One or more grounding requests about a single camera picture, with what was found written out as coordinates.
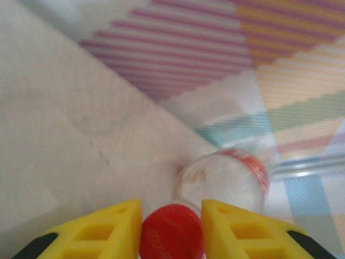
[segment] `bottle label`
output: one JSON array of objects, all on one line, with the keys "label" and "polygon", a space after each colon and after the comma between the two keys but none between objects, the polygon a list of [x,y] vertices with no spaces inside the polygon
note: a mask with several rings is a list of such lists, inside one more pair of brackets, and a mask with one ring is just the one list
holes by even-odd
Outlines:
[{"label": "bottle label", "polygon": [[220,154],[235,158],[245,165],[258,180],[264,198],[267,197],[270,188],[270,179],[264,164],[259,159],[244,150],[234,148],[220,151]]}]

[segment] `beige surface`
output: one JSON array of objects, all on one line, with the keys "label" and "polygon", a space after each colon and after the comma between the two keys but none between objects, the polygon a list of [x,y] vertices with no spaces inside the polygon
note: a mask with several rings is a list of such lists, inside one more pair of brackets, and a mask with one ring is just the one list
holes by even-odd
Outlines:
[{"label": "beige surface", "polygon": [[0,1],[0,254],[131,198],[170,199],[215,148],[14,1]]}]

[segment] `bottle cap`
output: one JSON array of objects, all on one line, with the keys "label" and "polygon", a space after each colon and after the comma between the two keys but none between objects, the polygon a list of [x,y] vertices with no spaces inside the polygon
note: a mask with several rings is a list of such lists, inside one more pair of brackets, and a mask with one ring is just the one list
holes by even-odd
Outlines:
[{"label": "bottle cap", "polygon": [[181,204],[150,214],[142,224],[142,259],[201,259],[204,242],[199,216]]}]

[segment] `black rubber pad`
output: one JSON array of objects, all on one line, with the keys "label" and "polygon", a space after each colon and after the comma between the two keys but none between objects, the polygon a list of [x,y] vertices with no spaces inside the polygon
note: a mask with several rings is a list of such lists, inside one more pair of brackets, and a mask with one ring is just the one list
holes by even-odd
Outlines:
[{"label": "black rubber pad", "polygon": [[32,240],[12,259],[36,259],[58,237],[57,233],[49,233]]},{"label": "black rubber pad", "polygon": [[287,233],[315,259],[336,259],[310,236],[306,236],[296,231],[288,231]]}]

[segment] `yellow plastic part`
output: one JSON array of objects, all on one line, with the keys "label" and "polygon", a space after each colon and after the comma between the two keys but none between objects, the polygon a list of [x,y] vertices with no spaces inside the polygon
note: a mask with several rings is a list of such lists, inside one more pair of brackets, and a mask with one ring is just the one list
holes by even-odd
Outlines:
[{"label": "yellow plastic part", "polygon": [[137,259],[140,200],[123,202],[48,230],[59,236],[38,259]]},{"label": "yellow plastic part", "polygon": [[313,259],[288,234],[297,226],[215,200],[202,202],[207,259]]}]

